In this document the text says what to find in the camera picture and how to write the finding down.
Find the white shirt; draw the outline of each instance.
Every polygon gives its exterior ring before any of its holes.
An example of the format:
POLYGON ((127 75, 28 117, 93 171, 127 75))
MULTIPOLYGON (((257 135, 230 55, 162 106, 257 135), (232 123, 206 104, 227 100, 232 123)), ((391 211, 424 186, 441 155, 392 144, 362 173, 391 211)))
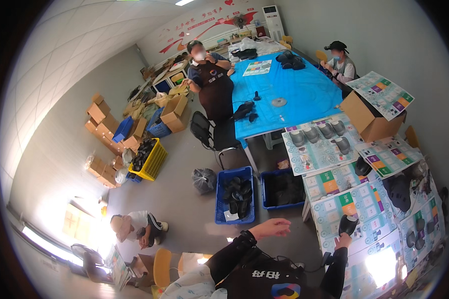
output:
POLYGON ((148 211, 137 211, 128 214, 132 218, 131 224, 134 230, 126 236, 130 241, 136 241, 136 233, 142 227, 148 226, 148 211))
MULTIPOLYGON (((331 67, 333 67, 333 65, 334 65, 334 58, 329 60, 328 64, 331 67)), ((341 70, 341 68, 343 67, 343 62, 341 62, 341 63, 338 62, 336 64, 336 67, 337 67, 336 71, 337 70, 341 70)), ((348 78, 354 79, 354 74, 355 74, 354 66, 352 64, 348 63, 346 68, 344 69, 344 72, 343 72, 344 77, 348 77, 348 78)))

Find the gray floor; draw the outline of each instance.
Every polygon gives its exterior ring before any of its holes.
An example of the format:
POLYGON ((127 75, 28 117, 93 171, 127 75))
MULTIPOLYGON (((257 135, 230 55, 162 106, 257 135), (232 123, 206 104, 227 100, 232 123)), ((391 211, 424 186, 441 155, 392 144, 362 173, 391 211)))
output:
MULTIPOLYGON (((203 108, 196 99, 190 102, 192 111, 203 108)), ((161 139, 168 151, 161 171, 154 182, 126 182, 109 193, 109 214, 128 214, 132 211, 148 210, 160 221, 169 223, 169 232, 160 245, 171 252, 198 252, 214 254, 228 245, 227 237, 239 235, 269 218, 283 217, 292 222, 291 233, 285 238, 269 237, 258 242, 258 247, 271 256, 287 256, 294 262, 303 262, 307 270, 319 267, 322 254, 317 242, 316 229, 312 221, 303 223, 301 208, 267 211, 262 207, 261 189, 257 186, 256 219, 247 225, 215 224, 214 193, 199 195, 192 184, 191 174, 195 168, 210 168, 216 172, 221 168, 212 151, 206 150, 190 132, 189 128, 161 139)), ((249 140, 249 147, 260 171, 276 169, 276 162, 287 158, 284 144, 276 145, 272 151, 266 149, 261 136, 249 140)), ((226 168, 249 165, 243 151, 229 151, 223 157, 226 168)), ((140 250, 138 242, 126 240, 119 249, 126 261, 137 253, 154 254, 158 246, 140 250)), ((308 274, 308 284, 317 286, 324 275, 321 269, 308 274)))

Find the blue plastic crate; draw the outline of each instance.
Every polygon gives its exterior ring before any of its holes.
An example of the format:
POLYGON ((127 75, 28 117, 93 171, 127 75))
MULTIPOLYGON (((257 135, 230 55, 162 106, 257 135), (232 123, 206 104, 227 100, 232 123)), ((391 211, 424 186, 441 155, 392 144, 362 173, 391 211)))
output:
POLYGON ((255 190, 254 190, 254 183, 253 183, 253 169, 251 166, 246 166, 242 168, 237 169, 231 169, 231 170, 223 170, 218 172, 217 176, 217 186, 216 186, 216 213, 215 213, 215 223, 216 224, 250 224, 255 219, 255 190), (224 211, 229 210, 229 204, 223 202, 223 193, 225 192, 224 185, 225 182, 231 180, 233 177, 238 176, 242 179, 250 179, 251 184, 251 190, 253 192, 251 196, 251 205, 248 208, 248 214, 243 219, 233 220, 233 221, 226 221, 225 215, 223 214, 224 211))
POLYGON ((299 207, 299 206, 302 207, 305 204, 304 201, 301 201, 298 203, 290 203, 287 205, 267 207, 265 179, 269 178, 270 176, 278 176, 278 175, 282 175, 284 173, 292 174, 292 172, 293 172, 293 170, 291 168, 287 168, 287 169, 280 169, 280 170, 275 170, 275 171, 265 171, 265 172, 261 173, 261 197, 263 198, 263 208, 265 208, 267 210, 278 210, 278 209, 293 208, 293 207, 299 207))
POLYGON ((130 132, 130 129, 133 126, 133 118, 131 116, 128 116, 123 120, 120 125, 118 126, 118 129, 116 129, 116 133, 113 135, 112 140, 116 143, 119 143, 121 140, 124 140, 128 133, 130 132))
POLYGON ((130 175, 131 175, 131 174, 132 174, 131 172, 128 172, 128 173, 126 174, 125 178, 127 178, 127 179, 129 179, 130 181, 135 182, 135 183, 139 183, 139 182, 141 182, 141 180, 143 179, 141 176, 138 176, 138 175, 136 175, 135 178, 130 178, 130 175))
POLYGON ((148 123, 148 127, 146 127, 146 130, 153 134, 156 138, 165 137, 171 134, 171 130, 164 124, 159 123, 156 126, 152 127, 152 125, 158 120, 158 118, 161 116, 161 112, 163 112, 163 109, 165 107, 162 107, 155 111, 153 116, 150 119, 150 122, 148 123))

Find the black sleeve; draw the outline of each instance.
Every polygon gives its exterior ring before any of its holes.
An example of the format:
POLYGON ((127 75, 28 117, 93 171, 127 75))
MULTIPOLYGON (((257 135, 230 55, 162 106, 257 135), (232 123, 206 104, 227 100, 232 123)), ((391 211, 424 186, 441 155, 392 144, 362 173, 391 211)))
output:
POLYGON ((323 281, 319 286, 330 295, 340 298, 344 286, 344 272, 347 264, 347 248, 337 249, 334 254, 334 261, 329 265, 323 281))
POLYGON ((205 265, 209 267, 215 284, 230 274, 252 247, 253 245, 240 235, 231 244, 214 254, 205 265))

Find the white table leg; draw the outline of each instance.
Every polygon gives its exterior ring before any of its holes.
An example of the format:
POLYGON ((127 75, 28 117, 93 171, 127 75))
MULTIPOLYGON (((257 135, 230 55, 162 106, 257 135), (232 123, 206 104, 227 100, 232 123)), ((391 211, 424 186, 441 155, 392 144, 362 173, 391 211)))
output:
POLYGON ((246 153, 246 156, 248 157, 249 163, 251 164, 251 167, 253 168, 254 172, 256 174, 259 174, 257 167, 256 167, 256 163, 254 162, 253 156, 251 155, 251 151, 249 150, 249 146, 247 146, 245 148, 245 153, 246 153))
POLYGON ((308 199, 305 200, 305 205, 303 206, 301 216, 303 217, 303 222, 308 221, 311 216, 311 204, 308 199))

